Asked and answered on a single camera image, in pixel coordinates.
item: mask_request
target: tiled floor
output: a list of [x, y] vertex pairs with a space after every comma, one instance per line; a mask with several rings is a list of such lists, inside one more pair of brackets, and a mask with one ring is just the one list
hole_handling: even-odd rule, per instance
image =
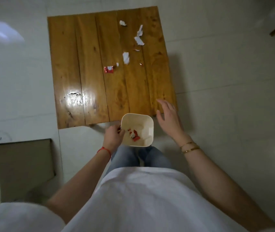
[[[52, 138], [68, 181], [108, 124], [58, 131], [46, 17], [151, 5], [186, 131], [275, 219], [275, 0], [0, 0], [0, 143]], [[154, 146], [189, 174], [158, 125]]]

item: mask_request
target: square bowl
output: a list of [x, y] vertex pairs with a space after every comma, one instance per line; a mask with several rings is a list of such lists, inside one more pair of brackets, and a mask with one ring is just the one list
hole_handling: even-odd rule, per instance
[[[121, 128], [126, 131], [122, 141], [123, 145], [148, 147], [154, 141], [154, 121], [150, 116], [134, 113], [125, 114], [121, 120]], [[129, 129], [136, 130], [140, 139], [136, 142], [133, 141], [130, 137]]]

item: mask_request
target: bracelet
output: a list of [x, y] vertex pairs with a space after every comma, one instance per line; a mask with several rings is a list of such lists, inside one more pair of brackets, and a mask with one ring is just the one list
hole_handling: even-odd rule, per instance
[[181, 147], [180, 147], [180, 149], [182, 149], [183, 147], [184, 147], [184, 145], [187, 145], [187, 144], [196, 144], [194, 141], [192, 141], [192, 142], [187, 142], [186, 144], [183, 144]]
[[194, 151], [194, 150], [200, 150], [201, 148], [199, 146], [197, 147], [194, 147], [194, 148], [191, 148], [190, 150], [187, 150], [187, 151], [183, 151], [184, 154], [188, 153], [188, 152], [191, 152], [191, 151]]
[[100, 150], [107, 150], [107, 152], [110, 154], [110, 159], [111, 159], [112, 153], [110, 152], [109, 149], [106, 149], [105, 147], [101, 147], [101, 148], [97, 151], [97, 153], [98, 153]]

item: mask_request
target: wooden tabletop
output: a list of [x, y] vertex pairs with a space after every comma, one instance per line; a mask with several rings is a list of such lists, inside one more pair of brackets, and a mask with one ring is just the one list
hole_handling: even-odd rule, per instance
[[157, 7], [48, 17], [48, 26], [59, 129], [155, 115], [157, 98], [177, 107]]

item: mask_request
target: shirt sleeve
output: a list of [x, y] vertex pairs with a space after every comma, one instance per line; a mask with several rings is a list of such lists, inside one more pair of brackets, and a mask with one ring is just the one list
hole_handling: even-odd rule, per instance
[[1, 203], [0, 232], [60, 232], [64, 221], [48, 208], [32, 203]]

